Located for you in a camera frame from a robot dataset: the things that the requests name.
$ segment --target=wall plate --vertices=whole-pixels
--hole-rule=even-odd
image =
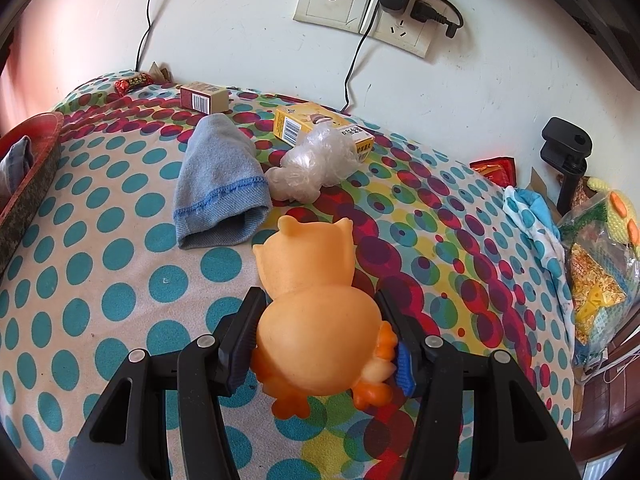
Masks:
[[[416,0],[409,0],[405,12],[402,15],[394,15],[379,9],[373,17],[374,22],[370,36],[377,40],[384,41],[398,48],[402,48],[407,52],[411,52],[416,56],[425,57],[427,50],[431,44],[431,40],[437,33],[438,28],[444,25],[430,20],[425,23],[418,22],[411,17],[411,9],[414,7]],[[430,4],[434,9],[443,14],[447,6],[439,0],[422,0]],[[370,8],[375,8],[378,0],[372,0]],[[360,27],[360,33],[364,34],[370,17],[364,20]]]
[[[370,0],[298,0],[293,19],[359,33]]]

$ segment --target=white wall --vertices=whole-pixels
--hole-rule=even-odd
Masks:
[[[426,60],[369,40],[354,74],[353,113],[459,160],[514,156],[548,184],[540,131],[559,116],[594,142],[590,173],[640,206],[640,92],[552,0],[452,0],[466,21]],[[159,16],[143,67],[178,82],[281,92],[342,107],[359,36],[294,22],[297,0],[152,0]],[[46,110],[73,87],[132,68],[146,0],[33,0],[0,80],[1,126]]]

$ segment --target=clear plastic bag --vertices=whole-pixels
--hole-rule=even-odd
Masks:
[[[356,145],[328,124],[318,124],[280,161],[280,168],[264,174],[275,200],[315,202],[322,186],[337,186],[357,171]]]
[[[576,365],[597,359],[625,322],[638,298],[637,249],[611,231],[620,217],[600,192],[562,218],[559,229],[575,316]]]

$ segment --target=blue stitching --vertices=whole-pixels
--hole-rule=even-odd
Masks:
[[[267,184],[267,180],[263,176],[252,176],[249,178],[243,178],[241,180],[238,180],[237,182],[234,182],[233,184],[228,184],[227,186],[217,187],[216,189],[207,193],[207,195],[199,202],[174,211],[174,220],[185,216],[188,213],[193,213],[206,208],[214,201],[214,199],[217,199],[222,195],[229,194],[238,189],[242,189],[243,187],[255,186],[256,184]]]

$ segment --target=black plug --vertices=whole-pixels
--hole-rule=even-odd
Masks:
[[[411,17],[421,23],[433,20],[434,22],[447,25],[447,38],[453,38],[458,30],[458,26],[455,23],[450,22],[446,16],[440,14],[436,9],[422,0],[415,1],[414,8],[411,9]]]

